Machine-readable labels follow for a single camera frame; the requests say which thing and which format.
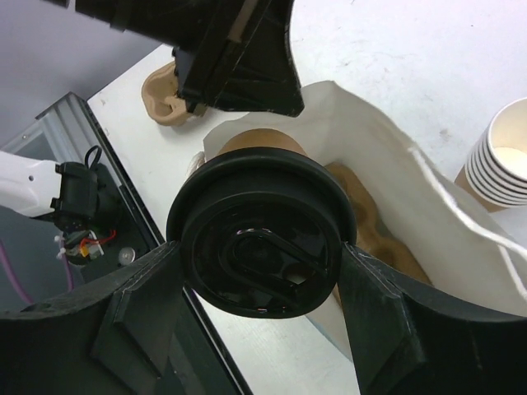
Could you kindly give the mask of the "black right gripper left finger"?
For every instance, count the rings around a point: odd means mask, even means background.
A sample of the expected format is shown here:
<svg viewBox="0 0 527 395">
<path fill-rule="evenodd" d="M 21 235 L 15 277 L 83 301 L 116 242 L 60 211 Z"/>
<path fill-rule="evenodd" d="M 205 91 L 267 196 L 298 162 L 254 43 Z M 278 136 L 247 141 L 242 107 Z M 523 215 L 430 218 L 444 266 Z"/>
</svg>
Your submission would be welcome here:
<svg viewBox="0 0 527 395">
<path fill-rule="evenodd" d="M 74 291 L 1 315 L 3 394 L 153 394 L 181 296 L 165 243 Z"/>
</svg>

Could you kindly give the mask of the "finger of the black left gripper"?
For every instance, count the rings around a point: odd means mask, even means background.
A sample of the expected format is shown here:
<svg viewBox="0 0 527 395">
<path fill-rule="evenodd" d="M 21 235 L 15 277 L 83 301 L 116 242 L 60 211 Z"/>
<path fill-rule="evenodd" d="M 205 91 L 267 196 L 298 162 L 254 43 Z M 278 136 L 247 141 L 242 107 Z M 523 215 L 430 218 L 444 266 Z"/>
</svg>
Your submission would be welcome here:
<svg viewBox="0 0 527 395">
<path fill-rule="evenodd" d="M 177 96 L 227 112 L 298 116 L 291 1 L 185 1 L 173 49 Z"/>
</svg>

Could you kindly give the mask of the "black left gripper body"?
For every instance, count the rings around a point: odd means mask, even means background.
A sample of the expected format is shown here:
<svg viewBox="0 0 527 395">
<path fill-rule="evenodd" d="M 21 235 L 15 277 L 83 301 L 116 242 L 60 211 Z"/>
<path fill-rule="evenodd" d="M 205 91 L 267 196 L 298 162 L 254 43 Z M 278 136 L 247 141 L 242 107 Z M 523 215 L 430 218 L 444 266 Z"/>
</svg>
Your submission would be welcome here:
<svg viewBox="0 0 527 395">
<path fill-rule="evenodd" d="M 76 1 L 75 11 L 106 22 L 119 31 L 130 30 L 163 44 L 193 45 L 209 27 L 230 29 L 243 22 L 255 7 L 254 1 Z"/>
</svg>

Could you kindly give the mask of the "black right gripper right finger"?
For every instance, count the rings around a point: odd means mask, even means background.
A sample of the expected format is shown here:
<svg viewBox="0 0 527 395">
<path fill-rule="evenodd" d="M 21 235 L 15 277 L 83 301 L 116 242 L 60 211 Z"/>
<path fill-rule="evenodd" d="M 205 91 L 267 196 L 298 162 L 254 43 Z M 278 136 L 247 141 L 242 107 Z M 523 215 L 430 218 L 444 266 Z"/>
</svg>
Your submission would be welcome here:
<svg viewBox="0 0 527 395">
<path fill-rule="evenodd" d="M 526 319 L 414 280 L 348 244 L 338 288 L 362 394 L 524 394 Z"/>
</svg>

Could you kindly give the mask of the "brown paper coffee cup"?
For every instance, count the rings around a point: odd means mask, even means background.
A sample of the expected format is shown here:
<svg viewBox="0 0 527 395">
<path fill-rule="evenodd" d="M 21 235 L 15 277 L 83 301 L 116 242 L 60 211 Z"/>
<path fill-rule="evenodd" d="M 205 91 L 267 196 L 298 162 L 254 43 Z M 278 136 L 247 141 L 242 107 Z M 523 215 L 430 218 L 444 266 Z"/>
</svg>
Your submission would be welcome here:
<svg viewBox="0 0 527 395">
<path fill-rule="evenodd" d="M 271 147 L 307 156 L 301 145 L 284 132 L 270 128 L 257 128 L 242 132 L 231 138 L 218 152 L 218 155 L 252 147 Z"/>
</svg>

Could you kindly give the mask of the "light blue paper bag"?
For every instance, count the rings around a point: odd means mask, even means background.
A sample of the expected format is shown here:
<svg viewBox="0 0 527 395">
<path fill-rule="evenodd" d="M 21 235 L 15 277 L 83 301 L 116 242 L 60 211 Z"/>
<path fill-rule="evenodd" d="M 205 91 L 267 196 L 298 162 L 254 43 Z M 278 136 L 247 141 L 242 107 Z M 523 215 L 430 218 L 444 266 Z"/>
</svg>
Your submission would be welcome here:
<svg viewBox="0 0 527 395">
<path fill-rule="evenodd" d="M 252 113 L 215 127 L 189 172 L 243 132 L 276 129 L 321 165 L 355 174 L 381 221 L 409 248 L 434 287 L 486 308 L 525 315 L 523 244 L 438 173 L 416 142 L 374 105 L 332 81 L 305 86 L 301 93 L 305 109 L 298 117 Z"/>
</svg>

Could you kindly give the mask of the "black plastic cup lid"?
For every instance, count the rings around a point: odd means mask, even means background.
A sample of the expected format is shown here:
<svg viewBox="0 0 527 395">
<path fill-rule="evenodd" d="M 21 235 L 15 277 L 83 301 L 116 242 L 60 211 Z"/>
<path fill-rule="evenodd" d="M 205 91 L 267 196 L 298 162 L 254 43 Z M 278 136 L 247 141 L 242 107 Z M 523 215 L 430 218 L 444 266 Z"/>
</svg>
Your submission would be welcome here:
<svg viewBox="0 0 527 395">
<path fill-rule="evenodd" d="M 209 304 L 248 318 L 295 318 L 332 292 L 357 222 L 322 165 L 252 147 L 217 156 L 187 179 L 166 236 L 180 247 L 189 286 Z"/>
</svg>

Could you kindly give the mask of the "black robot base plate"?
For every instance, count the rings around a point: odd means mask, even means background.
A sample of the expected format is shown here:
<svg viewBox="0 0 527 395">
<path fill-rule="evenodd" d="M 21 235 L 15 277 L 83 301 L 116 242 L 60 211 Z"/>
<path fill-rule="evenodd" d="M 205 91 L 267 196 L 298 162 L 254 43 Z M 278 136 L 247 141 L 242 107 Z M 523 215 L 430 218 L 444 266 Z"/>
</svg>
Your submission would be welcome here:
<svg viewBox="0 0 527 395">
<path fill-rule="evenodd" d="M 84 285 L 134 263 L 164 244 L 163 237 L 89 108 L 74 94 L 52 105 L 54 121 L 86 160 L 91 149 L 99 154 L 97 173 L 120 207 L 116 238 L 88 263 Z M 250 387 L 231 358 L 196 295 L 182 282 L 170 339 L 168 362 L 153 394 L 247 394 Z"/>
</svg>

